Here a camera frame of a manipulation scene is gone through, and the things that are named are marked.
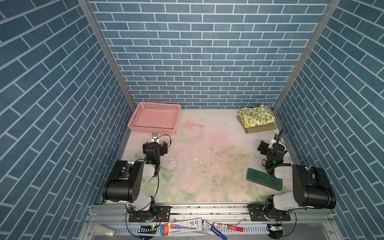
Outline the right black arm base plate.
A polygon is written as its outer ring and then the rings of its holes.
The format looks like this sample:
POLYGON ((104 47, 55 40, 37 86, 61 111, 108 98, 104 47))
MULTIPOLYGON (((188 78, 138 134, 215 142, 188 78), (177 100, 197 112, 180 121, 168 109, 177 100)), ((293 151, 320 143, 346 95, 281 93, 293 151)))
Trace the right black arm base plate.
POLYGON ((276 210, 274 207, 266 207, 262 204, 249 204, 246 206, 252 222, 288 222, 291 220, 289 212, 276 210))

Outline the lemon print skirt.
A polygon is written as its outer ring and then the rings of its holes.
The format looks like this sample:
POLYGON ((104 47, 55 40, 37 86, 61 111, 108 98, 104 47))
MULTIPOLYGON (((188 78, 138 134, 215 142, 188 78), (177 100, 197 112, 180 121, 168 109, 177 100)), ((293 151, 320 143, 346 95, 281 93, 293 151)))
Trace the lemon print skirt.
POLYGON ((238 111, 238 116, 246 129, 264 126, 276 121, 270 107, 265 105, 260 105, 255 108, 241 108, 238 111))

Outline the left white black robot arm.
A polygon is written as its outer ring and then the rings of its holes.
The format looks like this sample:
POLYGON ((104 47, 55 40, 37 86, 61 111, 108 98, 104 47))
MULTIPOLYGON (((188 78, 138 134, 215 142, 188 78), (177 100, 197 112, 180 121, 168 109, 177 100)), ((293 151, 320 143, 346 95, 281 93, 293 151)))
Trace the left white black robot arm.
POLYGON ((168 144, 156 141, 143 144, 144 158, 133 163, 116 161, 103 187, 103 199, 112 202, 125 202, 129 212, 155 214, 155 198, 141 191, 142 178, 158 177, 161 156, 168 153, 168 144))

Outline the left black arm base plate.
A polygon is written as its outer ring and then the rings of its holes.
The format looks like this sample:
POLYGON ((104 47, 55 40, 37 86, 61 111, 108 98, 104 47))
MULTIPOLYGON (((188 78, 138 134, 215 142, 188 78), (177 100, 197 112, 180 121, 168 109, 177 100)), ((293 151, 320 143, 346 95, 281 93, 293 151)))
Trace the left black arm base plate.
POLYGON ((128 222, 130 223, 144 223, 144 222, 162 222, 167 223, 170 220, 171 207, 170 206, 150 206, 146 211, 128 211, 128 222))

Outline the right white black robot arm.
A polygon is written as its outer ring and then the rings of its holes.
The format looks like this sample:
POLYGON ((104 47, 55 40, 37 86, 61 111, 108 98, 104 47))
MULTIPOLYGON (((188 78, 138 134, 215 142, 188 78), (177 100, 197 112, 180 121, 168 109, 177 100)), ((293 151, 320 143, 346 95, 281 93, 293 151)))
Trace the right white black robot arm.
POLYGON ((336 207, 336 195, 324 169, 284 163, 288 151, 277 140, 269 144, 261 141, 258 151, 266 157, 262 164, 269 178, 275 182, 292 182, 291 192, 267 198, 264 208, 266 214, 336 207))

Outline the olive green skirt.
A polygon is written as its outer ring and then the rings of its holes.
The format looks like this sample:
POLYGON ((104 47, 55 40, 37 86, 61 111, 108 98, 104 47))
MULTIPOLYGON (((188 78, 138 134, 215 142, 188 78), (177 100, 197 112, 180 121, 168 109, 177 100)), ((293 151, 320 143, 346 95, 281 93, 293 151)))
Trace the olive green skirt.
POLYGON ((251 128, 245 128, 240 116, 236 116, 238 122, 240 125, 243 127, 243 130, 245 131, 246 134, 252 134, 252 133, 260 133, 260 132, 266 132, 266 131, 274 131, 277 129, 277 126, 275 123, 270 123, 267 125, 262 125, 262 126, 256 126, 256 127, 251 127, 251 128))

